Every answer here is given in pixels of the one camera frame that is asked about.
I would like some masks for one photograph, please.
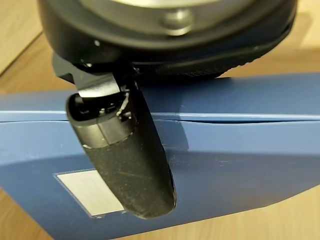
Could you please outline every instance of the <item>wooden surface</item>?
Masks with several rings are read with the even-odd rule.
[[[306,0],[305,3],[309,4],[309,9],[312,7],[312,11],[320,10],[317,8],[319,4],[314,0]],[[315,20],[311,11],[307,10],[300,12],[289,38],[274,51],[251,64],[233,69],[226,75],[320,72],[320,27],[314,27],[318,21]],[[45,38],[41,35],[0,77],[0,93],[73,88],[73,85],[54,76],[51,52]],[[0,213],[0,240],[51,239],[1,189]],[[320,187],[318,186],[268,207],[123,239],[319,240],[319,225]]]
[[[0,75],[41,33],[36,0],[0,0]]]

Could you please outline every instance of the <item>silver metal part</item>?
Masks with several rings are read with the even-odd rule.
[[[112,73],[94,75],[82,71],[57,54],[53,55],[52,62],[58,77],[72,75],[73,82],[82,98],[98,98],[120,93],[120,88]]]
[[[180,36],[188,33],[194,23],[194,15],[188,8],[168,10],[161,21],[168,35]]]
[[[78,1],[100,18],[122,28],[151,35],[180,36],[213,27],[258,0]]]
[[[166,9],[193,7],[223,0],[112,0],[121,4],[127,4],[142,8]]]

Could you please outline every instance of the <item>textured padding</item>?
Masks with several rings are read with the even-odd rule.
[[[116,144],[84,150],[123,207],[139,218],[152,219],[171,212],[176,196],[165,151],[147,104],[140,100],[132,135]]]

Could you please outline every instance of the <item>white sticker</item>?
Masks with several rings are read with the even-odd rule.
[[[92,217],[124,210],[97,170],[58,173],[56,177]]]

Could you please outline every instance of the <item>metal screw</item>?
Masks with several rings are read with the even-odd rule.
[[[106,113],[106,110],[105,110],[104,108],[101,108],[100,111],[99,111],[99,114],[100,114],[100,115],[103,115],[103,114],[105,114],[105,113]]]
[[[192,29],[194,15],[188,8],[167,11],[161,20],[166,33],[171,36],[181,36]]]

